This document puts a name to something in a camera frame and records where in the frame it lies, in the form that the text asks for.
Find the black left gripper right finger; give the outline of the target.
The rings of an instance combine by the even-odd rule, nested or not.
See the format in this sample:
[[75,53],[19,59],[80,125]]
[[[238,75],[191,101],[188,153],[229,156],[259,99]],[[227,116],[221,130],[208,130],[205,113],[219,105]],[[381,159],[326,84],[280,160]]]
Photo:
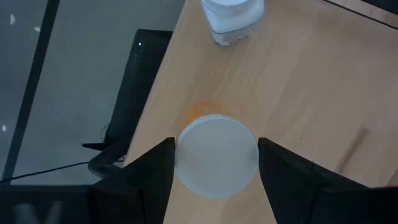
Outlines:
[[259,138],[259,173],[277,224],[348,224],[363,215],[349,197],[369,188],[267,138]]

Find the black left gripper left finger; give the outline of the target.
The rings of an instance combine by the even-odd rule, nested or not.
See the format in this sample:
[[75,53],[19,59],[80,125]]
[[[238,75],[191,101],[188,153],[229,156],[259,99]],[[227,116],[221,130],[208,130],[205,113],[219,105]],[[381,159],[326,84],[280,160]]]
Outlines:
[[91,224],[163,224],[174,180],[175,138],[95,183],[89,192]]

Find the orange vial of capsules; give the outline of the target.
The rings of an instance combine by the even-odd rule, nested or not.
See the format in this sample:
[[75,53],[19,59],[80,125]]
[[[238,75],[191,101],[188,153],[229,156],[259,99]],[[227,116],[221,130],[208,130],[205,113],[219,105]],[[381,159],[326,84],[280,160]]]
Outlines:
[[175,170],[196,194],[227,198],[242,191],[258,167],[253,133],[219,105],[200,102],[185,113],[177,138]]

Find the white bottle blue-edged label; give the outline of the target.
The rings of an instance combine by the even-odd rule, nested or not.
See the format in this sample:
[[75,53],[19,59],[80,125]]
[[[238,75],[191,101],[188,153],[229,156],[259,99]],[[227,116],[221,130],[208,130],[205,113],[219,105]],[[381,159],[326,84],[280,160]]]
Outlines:
[[264,0],[200,0],[216,45],[249,37],[264,15]]

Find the black pointed stand foot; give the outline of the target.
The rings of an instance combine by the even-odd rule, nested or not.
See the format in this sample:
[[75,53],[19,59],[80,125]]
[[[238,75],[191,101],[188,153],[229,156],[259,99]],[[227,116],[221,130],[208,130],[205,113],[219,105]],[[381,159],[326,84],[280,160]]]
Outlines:
[[100,143],[84,143],[81,146],[84,148],[93,149],[93,150],[97,150],[97,151],[103,151],[108,147],[106,144],[104,144],[102,142],[100,142]]

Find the black box on floor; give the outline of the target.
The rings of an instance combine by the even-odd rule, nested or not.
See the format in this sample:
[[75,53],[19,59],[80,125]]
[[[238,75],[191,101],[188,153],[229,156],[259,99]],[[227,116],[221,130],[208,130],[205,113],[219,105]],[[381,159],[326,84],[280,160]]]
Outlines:
[[173,32],[137,30],[103,143],[131,142]]

